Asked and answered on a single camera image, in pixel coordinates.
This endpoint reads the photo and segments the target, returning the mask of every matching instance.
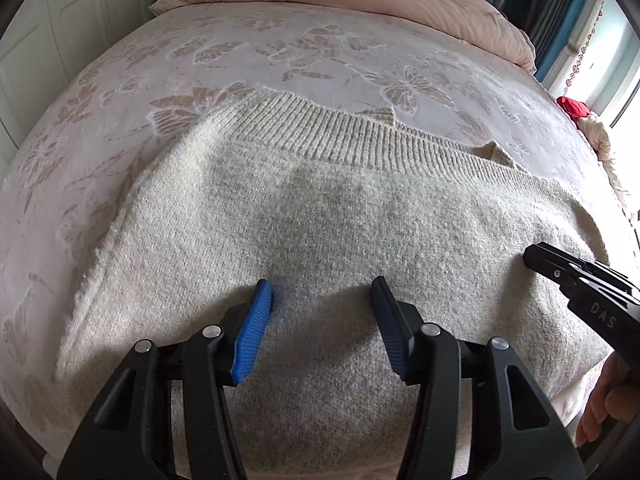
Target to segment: butterfly pattern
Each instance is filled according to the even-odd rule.
[[[496,140],[586,203],[610,194],[590,148],[535,81],[436,30],[292,3],[165,13],[82,70],[24,141],[1,188],[0,395],[49,452],[63,454],[60,435],[80,416],[51,381],[50,356],[100,238],[172,140],[258,86],[474,146]],[[52,319],[60,322],[49,326]],[[362,480],[394,478],[394,468]]]

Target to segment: beige knit sweater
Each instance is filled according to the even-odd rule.
[[[495,143],[468,148],[254,91],[135,183],[78,297],[58,378],[80,418],[135,341],[185,339],[266,278],[272,319],[254,371],[228,392],[247,469],[395,463],[417,392],[391,371],[371,280],[384,274],[397,298],[458,338],[508,338],[554,397],[607,346],[522,251],[543,240],[628,270],[624,222],[618,211],[592,216]],[[565,419],[575,404],[558,406]]]

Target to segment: red plush toy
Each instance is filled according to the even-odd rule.
[[[565,96],[560,96],[556,99],[556,102],[558,102],[562,110],[568,113],[569,117],[571,117],[572,121],[576,125],[578,124],[578,119],[588,117],[591,112],[585,103],[574,101],[573,99],[569,99]]]

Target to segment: human hand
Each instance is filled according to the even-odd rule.
[[[613,386],[618,367],[618,354],[613,353],[602,367],[598,382],[589,396],[575,434],[576,446],[593,442],[600,436],[602,423],[610,415],[631,422],[640,410],[640,386]]]

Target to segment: screw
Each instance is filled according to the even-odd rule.
[[[434,323],[425,323],[420,327],[424,335],[437,336],[440,335],[440,327]]]
[[[501,337],[494,337],[491,339],[491,346],[496,350],[506,350],[509,348],[509,342]]]
[[[209,325],[202,329],[202,335],[208,339],[213,339],[222,334],[222,329],[218,325]]]
[[[149,341],[149,339],[141,339],[136,343],[134,348],[136,352],[138,352],[139,354],[143,354],[145,352],[149,352],[149,350],[151,350],[151,346],[152,343],[151,341]]]

